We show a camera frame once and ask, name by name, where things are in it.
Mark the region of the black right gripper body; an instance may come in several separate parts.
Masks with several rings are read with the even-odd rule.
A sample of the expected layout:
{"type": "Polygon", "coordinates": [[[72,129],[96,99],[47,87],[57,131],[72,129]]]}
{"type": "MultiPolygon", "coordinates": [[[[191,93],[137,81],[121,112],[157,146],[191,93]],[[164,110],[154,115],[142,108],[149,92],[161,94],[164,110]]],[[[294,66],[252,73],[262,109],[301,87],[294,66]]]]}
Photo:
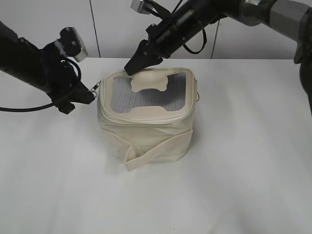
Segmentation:
{"type": "Polygon", "coordinates": [[[207,44],[207,1],[188,0],[173,12],[159,5],[153,0],[147,0],[159,14],[162,21],[149,26],[146,30],[149,35],[148,44],[153,46],[161,57],[170,57],[180,47],[184,47],[190,54],[199,54],[207,44]],[[202,32],[203,44],[198,51],[191,50],[186,43],[196,34],[202,32]]]}

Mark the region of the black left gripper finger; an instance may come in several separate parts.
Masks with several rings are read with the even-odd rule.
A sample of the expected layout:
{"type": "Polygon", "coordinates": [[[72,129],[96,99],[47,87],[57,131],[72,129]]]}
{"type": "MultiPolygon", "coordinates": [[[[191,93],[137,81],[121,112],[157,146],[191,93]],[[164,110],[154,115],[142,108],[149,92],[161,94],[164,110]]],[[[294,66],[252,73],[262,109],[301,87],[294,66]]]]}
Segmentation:
{"type": "Polygon", "coordinates": [[[70,102],[90,104],[95,100],[94,94],[79,81],[70,93],[70,102]]]}
{"type": "Polygon", "coordinates": [[[56,104],[58,110],[63,114],[70,114],[74,109],[75,106],[68,100],[61,100],[56,104]]]}

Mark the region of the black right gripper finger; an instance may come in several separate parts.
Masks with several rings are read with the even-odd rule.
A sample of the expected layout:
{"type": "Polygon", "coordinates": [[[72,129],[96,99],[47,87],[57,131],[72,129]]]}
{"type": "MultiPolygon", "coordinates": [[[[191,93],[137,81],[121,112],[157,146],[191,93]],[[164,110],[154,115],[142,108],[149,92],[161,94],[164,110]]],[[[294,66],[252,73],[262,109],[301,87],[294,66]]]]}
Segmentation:
{"type": "Polygon", "coordinates": [[[163,58],[158,55],[144,55],[142,62],[142,69],[159,65],[163,62],[163,58]]]}
{"type": "Polygon", "coordinates": [[[142,40],[132,58],[125,65],[124,70],[128,75],[134,75],[135,73],[143,70],[142,62],[144,55],[155,55],[153,47],[147,40],[142,40]]]}

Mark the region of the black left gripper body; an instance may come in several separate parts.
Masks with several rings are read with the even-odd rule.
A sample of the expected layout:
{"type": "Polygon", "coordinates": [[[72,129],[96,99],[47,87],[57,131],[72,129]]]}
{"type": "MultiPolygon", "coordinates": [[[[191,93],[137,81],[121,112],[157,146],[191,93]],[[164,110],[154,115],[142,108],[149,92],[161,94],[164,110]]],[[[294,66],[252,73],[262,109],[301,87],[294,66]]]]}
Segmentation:
{"type": "Polygon", "coordinates": [[[44,76],[41,88],[52,102],[82,102],[79,93],[81,70],[68,59],[61,41],[37,49],[36,56],[44,76]]]}

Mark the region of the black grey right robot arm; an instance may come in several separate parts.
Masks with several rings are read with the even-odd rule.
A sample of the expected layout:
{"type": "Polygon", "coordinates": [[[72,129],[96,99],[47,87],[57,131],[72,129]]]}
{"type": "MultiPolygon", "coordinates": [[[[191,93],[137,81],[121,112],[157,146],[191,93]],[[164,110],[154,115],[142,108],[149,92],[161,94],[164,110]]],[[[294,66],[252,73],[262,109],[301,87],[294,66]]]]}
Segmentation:
{"type": "Polygon", "coordinates": [[[132,58],[125,65],[133,75],[145,68],[159,65],[180,47],[194,54],[186,42],[202,32],[207,43],[205,27],[230,17],[246,26],[266,25],[297,43],[294,63],[300,64],[300,82],[312,99],[312,8],[293,0],[188,0],[179,1],[172,12],[154,0],[134,0],[131,8],[140,14],[161,19],[147,29],[132,58]]]}

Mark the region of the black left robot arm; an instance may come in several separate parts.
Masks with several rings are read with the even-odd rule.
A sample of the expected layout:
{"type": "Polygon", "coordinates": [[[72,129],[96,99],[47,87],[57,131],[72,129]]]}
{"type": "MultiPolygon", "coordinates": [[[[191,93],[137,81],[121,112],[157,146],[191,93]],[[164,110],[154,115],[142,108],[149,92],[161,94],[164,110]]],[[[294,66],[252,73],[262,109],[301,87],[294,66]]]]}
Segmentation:
{"type": "Polygon", "coordinates": [[[75,103],[90,104],[94,92],[81,81],[78,63],[88,56],[83,40],[74,27],[60,31],[59,39],[39,49],[19,37],[5,24],[0,25],[0,69],[43,91],[51,103],[33,108],[1,108],[3,112],[27,113],[57,107],[69,114],[75,103]]]}

